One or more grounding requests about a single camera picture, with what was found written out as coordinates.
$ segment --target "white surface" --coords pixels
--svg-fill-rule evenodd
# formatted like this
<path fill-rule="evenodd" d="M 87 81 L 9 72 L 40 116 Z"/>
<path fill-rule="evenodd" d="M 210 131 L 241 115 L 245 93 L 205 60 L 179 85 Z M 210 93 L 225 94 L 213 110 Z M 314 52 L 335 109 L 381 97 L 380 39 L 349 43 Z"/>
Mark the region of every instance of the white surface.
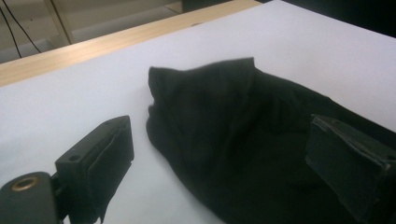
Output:
<path fill-rule="evenodd" d="M 221 223 L 150 144 L 151 66 L 190 69 L 255 57 L 396 131 L 396 40 L 275 1 L 0 89 L 0 185 L 54 161 L 106 119 L 130 115 L 135 160 L 106 223 Z"/>

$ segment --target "wooden edge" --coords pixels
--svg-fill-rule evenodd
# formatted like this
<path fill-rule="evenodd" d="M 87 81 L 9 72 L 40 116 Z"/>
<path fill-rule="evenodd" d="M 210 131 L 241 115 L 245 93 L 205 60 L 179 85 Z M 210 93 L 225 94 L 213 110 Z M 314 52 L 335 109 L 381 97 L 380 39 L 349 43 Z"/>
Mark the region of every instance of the wooden edge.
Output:
<path fill-rule="evenodd" d="M 65 68 L 75 63 L 81 63 L 154 37 L 191 27 L 197 23 L 213 21 L 260 4 L 253 0 L 235 0 L 151 22 L 111 35 L 104 35 L 64 48 L 2 63 L 0 64 L 0 87 Z"/>

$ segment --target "black cable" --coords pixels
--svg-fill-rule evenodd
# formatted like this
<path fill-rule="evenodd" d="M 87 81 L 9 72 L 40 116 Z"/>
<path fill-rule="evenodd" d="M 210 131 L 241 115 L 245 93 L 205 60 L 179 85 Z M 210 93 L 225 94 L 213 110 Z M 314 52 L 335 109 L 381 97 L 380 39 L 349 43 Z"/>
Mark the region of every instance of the black cable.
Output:
<path fill-rule="evenodd" d="M 20 53 L 20 49 L 18 49 L 17 41 L 15 40 L 14 33 L 12 33 L 12 30 L 11 30 L 11 27 L 9 26 L 9 24 L 8 24 L 8 20 L 7 20 L 7 18 L 6 18 L 6 15 L 4 15 L 4 12 L 3 12 L 3 10 L 2 10 L 1 8 L 0 8 L 0 12 L 1 12 L 1 14 L 3 15 L 3 17 L 4 17 L 4 20 L 6 21 L 6 24 L 7 24 L 7 26 L 8 26 L 9 32 L 10 32 L 11 35 L 12 35 L 12 40 L 14 41 L 15 48 L 17 48 L 17 52 L 18 52 L 18 54 L 20 55 L 20 58 L 22 58 L 21 53 Z"/>
<path fill-rule="evenodd" d="M 12 19 L 14 19 L 14 21 L 20 26 L 20 28 L 23 30 L 23 32 L 25 33 L 25 35 L 27 36 L 27 38 L 30 40 L 30 43 L 32 43 L 33 46 L 35 46 L 35 49 L 37 49 L 37 51 L 38 51 L 39 53 L 41 53 L 41 51 L 37 48 L 37 46 L 35 45 L 35 43 L 33 43 L 33 41 L 32 41 L 32 39 L 30 38 L 30 36 L 26 33 L 26 31 L 23 29 L 23 27 L 20 25 L 20 23 L 17 21 L 17 19 L 15 19 L 15 17 L 14 17 L 14 15 L 12 14 L 11 10 L 9 10 L 9 7 L 8 7 L 8 5 L 7 5 L 7 3 L 6 3 L 5 0 L 3 0 L 3 3 L 4 3 L 4 5 L 6 6 L 6 8 L 7 8 L 9 14 L 10 14 L 11 17 L 12 17 Z"/>

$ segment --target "black fabric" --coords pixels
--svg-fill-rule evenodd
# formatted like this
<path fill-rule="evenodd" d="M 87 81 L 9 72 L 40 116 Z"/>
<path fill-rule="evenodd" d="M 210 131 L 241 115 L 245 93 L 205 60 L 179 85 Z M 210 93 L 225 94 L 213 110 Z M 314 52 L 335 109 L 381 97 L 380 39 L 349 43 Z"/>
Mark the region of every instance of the black fabric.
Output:
<path fill-rule="evenodd" d="M 151 143 L 191 193 L 230 224 L 355 223 L 304 161 L 311 114 L 396 146 L 394 133 L 264 74 L 253 59 L 190 71 L 151 68 L 148 84 Z"/>

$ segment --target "metal ring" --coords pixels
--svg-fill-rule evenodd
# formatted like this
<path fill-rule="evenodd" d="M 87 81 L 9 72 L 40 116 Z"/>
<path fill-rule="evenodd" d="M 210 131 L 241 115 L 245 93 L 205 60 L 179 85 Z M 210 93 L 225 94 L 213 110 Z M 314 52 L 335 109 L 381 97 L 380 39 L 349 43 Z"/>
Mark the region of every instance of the metal ring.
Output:
<path fill-rule="evenodd" d="M 15 184 L 12 185 L 11 189 L 14 191 L 23 191 L 33 187 L 37 183 L 38 183 L 37 176 L 29 176 L 15 182 Z"/>

